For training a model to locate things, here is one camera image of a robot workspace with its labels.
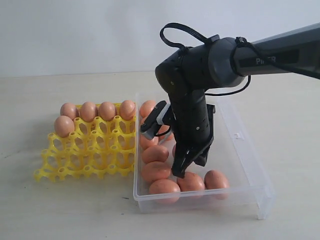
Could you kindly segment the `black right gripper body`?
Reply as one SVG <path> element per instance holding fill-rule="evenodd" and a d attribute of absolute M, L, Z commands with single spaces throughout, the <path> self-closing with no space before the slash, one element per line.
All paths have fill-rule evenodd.
<path fill-rule="evenodd" d="M 212 144 L 212 131 L 205 91 L 170 92 L 168 97 L 175 117 L 175 151 L 188 153 L 207 150 Z"/>

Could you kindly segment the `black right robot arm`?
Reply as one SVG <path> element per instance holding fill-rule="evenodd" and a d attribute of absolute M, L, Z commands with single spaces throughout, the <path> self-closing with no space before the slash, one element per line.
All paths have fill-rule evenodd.
<path fill-rule="evenodd" d="M 168 94 L 170 128 L 176 148 L 172 174 L 183 178 L 187 167 L 205 166 L 213 142 L 213 108 L 206 103 L 210 89 L 232 88 L 253 75 L 295 73 L 320 77 L 320 26 L 313 24 L 256 42 L 244 37 L 205 37 L 194 29 L 168 23 L 201 42 L 191 47 L 159 36 L 176 52 L 160 63 L 155 76 Z"/>

